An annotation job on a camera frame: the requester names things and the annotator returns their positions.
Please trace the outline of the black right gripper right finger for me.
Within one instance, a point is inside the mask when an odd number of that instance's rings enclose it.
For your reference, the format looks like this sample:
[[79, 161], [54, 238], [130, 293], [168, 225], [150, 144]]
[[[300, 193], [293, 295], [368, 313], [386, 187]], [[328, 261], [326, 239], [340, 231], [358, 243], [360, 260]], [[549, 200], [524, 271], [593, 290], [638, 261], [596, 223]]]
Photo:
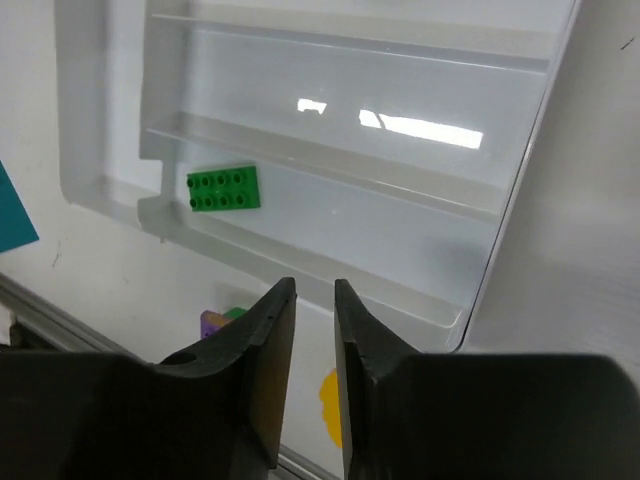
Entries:
[[429, 354], [335, 284], [348, 479], [635, 479], [639, 393], [590, 354]]

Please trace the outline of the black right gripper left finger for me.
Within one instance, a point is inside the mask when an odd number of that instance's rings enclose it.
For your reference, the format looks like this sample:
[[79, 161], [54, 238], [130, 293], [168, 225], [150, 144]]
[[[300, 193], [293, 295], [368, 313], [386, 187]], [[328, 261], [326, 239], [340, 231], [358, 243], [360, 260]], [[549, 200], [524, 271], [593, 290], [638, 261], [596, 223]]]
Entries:
[[264, 479], [278, 464], [296, 320], [283, 278], [218, 332], [146, 362], [23, 331], [1, 350], [5, 479]]

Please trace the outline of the yellow oval lego brick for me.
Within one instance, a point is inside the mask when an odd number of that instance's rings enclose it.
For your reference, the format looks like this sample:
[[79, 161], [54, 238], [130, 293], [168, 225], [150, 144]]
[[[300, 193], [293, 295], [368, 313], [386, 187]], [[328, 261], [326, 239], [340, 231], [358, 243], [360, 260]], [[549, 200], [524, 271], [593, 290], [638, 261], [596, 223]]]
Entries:
[[327, 433], [332, 442], [340, 449], [343, 448], [341, 415], [339, 403], [339, 389], [337, 371], [333, 369], [323, 380], [319, 399], [322, 403], [322, 418]]

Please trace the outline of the purple square lego brick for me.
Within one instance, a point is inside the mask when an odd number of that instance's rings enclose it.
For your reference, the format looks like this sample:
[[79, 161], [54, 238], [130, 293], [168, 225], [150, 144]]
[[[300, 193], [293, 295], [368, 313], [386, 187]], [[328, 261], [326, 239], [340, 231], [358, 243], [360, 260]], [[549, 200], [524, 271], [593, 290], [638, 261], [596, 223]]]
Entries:
[[204, 339], [221, 330], [229, 319], [222, 314], [210, 310], [204, 311], [200, 316], [200, 338]]

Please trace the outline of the green long lego brick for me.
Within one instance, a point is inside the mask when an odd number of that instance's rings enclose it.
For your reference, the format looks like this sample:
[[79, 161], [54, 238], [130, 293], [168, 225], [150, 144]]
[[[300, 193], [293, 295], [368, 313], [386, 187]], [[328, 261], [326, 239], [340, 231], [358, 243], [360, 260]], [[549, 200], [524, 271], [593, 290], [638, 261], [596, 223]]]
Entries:
[[254, 165], [198, 171], [186, 176], [193, 212], [223, 212], [261, 207], [258, 170]]

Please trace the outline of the teal long lego brick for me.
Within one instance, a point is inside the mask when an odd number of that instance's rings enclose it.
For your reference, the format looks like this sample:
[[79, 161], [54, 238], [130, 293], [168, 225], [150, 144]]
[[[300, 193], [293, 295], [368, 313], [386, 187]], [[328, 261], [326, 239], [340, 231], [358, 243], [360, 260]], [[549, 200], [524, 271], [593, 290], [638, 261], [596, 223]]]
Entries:
[[0, 252], [5, 253], [39, 240], [19, 195], [1, 165]]

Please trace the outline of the white compartment tray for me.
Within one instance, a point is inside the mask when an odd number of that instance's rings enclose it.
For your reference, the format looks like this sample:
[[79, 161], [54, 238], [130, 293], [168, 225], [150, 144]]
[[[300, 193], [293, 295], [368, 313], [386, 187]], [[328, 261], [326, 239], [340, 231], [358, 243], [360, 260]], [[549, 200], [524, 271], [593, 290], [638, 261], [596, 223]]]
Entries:
[[[323, 309], [462, 342], [576, 1], [58, 1], [65, 199]], [[254, 165], [261, 207], [186, 176]]]

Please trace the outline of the green rounded lego brick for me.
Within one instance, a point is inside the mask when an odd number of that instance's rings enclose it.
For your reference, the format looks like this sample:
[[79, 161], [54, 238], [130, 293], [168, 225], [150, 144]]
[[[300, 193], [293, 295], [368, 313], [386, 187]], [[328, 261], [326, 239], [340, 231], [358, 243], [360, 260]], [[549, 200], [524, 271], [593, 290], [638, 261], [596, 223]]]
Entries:
[[235, 320], [243, 316], [247, 312], [246, 309], [241, 307], [233, 307], [222, 314], [223, 318], [227, 321]]

